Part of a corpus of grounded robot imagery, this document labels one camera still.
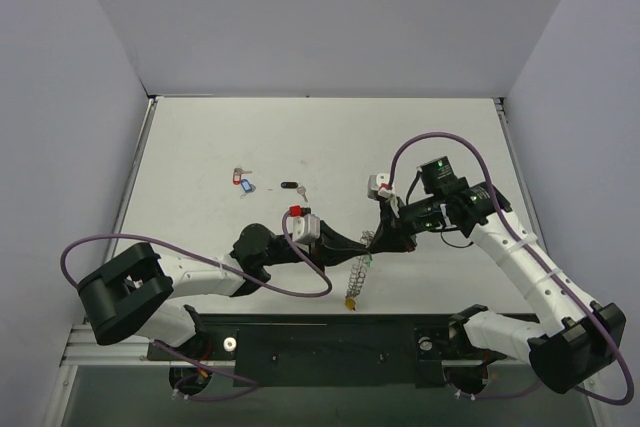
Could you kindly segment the round metal keyring disc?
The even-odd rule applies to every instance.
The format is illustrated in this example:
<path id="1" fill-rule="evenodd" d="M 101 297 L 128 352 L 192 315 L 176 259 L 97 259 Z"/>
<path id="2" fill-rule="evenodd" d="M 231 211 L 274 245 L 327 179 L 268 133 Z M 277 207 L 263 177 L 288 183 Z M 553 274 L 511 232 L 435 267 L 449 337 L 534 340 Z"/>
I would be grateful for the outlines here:
<path id="1" fill-rule="evenodd" d="M 373 233 L 371 231 L 362 232 L 361 242 L 365 244 L 366 250 L 364 254 L 360 255 L 356 259 L 355 263 L 351 267 L 345 294 L 346 298 L 355 299 L 362 291 L 369 270 L 369 268 L 366 268 L 365 260 L 368 256 L 372 257 L 367 248 L 371 244 L 372 240 Z"/>

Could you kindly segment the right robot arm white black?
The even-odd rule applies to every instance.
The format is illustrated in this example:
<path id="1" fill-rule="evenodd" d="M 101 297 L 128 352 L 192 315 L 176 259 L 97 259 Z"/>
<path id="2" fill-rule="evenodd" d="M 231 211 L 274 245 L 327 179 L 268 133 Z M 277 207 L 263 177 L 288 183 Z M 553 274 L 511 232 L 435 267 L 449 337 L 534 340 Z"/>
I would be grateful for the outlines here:
<path id="1" fill-rule="evenodd" d="M 389 176 L 370 176 L 367 195 L 378 201 L 380 225 L 372 253 L 410 252 L 416 236 L 451 228 L 483 250 L 504 272 L 537 319 L 521 321 L 474 305 L 451 317 L 449 349 L 468 356 L 490 350 L 528 363 L 539 380 L 564 394 L 615 360 L 626 317 L 577 287 L 550 259 L 497 190 L 471 186 L 447 158 L 417 171 L 426 198 L 404 204 Z"/>

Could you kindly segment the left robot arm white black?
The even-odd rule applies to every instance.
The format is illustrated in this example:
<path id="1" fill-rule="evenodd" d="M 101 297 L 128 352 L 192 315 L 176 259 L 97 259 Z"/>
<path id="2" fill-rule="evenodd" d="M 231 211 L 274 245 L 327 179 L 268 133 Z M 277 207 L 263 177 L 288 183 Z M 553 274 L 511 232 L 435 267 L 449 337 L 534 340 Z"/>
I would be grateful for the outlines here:
<path id="1" fill-rule="evenodd" d="M 76 286 L 96 341 L 112 345 L 138 335 L 160 340 L 186 359 L 203 352 L 206 335 L 196 309 L 182 298 L 248 296 L 271 286 L 269 266 L 304 262 L 323 273 L 369 251 L 313 215 L 299 219 L 289 235 L 250 224 L 222 258 L 208 259 L 173 246 L 160 254 L 155 240 L 129 239 L 132 246 Z"/>

